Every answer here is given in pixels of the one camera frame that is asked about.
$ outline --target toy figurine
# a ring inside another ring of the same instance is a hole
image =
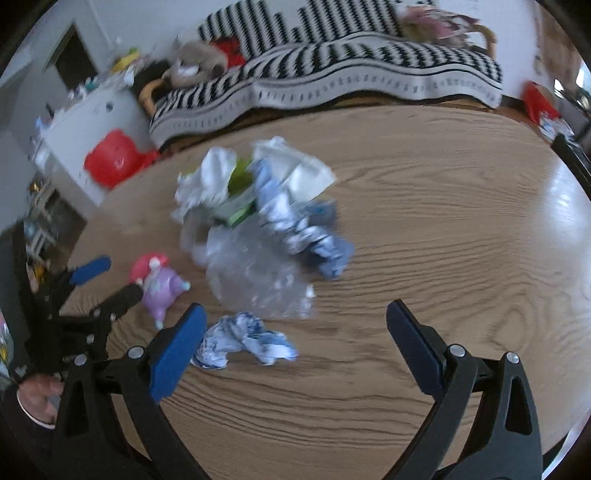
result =
[[[165,255],[144,255],[138,258],[131,270],[131,280],[142,286],[142,303],[154,317],[158,330],[164,328],[166,310],[181,293],[191,288],[188,281],[167,265]]]

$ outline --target yellow object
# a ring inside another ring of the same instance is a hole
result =
[[[139,58],[139,51],[135,51],[133,53],[130,53],[129,55],[126,55],[125,57],[121,58],[120,61],[115,63],[115,65],[113,65],[113,68],[111,68],[111,72],[112,73],[122,72],[138,58]]]
[[[236,168],[232,172],[232,176],[228,182],[228,193],[230,197],[240,195],[252,185],[252,173],[247,170],[250,164],[250,160],[244,160],[243,158],[239,158],[236,162]]]

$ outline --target stuffed animal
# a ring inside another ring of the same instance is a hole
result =
[[[228,69],[228,56],[217,46],[190,41],[179,48],[177,60],[164,73],[173,88],[187,88],[221,77]]]
[[[154,318],[158,330],[164,328],[166,310],[181,293],[191,288],[191,284],[182,279],[175,270],[167,267],[167,264],[166,256],[154,254],[149,259],[146,255],[138,258],[132,267],[132,276],[135,277],[133,281],[142,285],[144,290],[142,303]]]

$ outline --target person's hand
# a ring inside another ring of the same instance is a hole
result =
[[[27,378],[18,388],[21,406],[31,417],[43,423],[53,424],[57,418],[56,408],[47,401],[52,395],[62,395],[64,384],[49,375]]]

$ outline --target red object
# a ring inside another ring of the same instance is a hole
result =
[[[525,84],[525,92],[523,94],[523,101],[530,119],[537,125],[540,124],[540,114],[545,114],[550,119],[559,118],[560,114],[552,106],[550,101],[544,96],[544,87],[538,85],[536,82],[527,82]]]
[[[168,257],[164,254],[151,253],[139,257],[129,272],[129,281],[135,283],[137,280],[144,281],[150,273],[150,260],[154,257],[158,258],[160,265],[166,267],[168,265]]]
[[[159,156],[157,150],[138,152],[130,137],[122,130],[113,130],[86,156],[84,168],[97,183],[111,190]]]
[[[240,53],[240,41],[236,37],[222,37],[212,40],[210,43],[226,54],[228,57],[228,68],[246,65],[246,60],[242,56],[242,53]]]

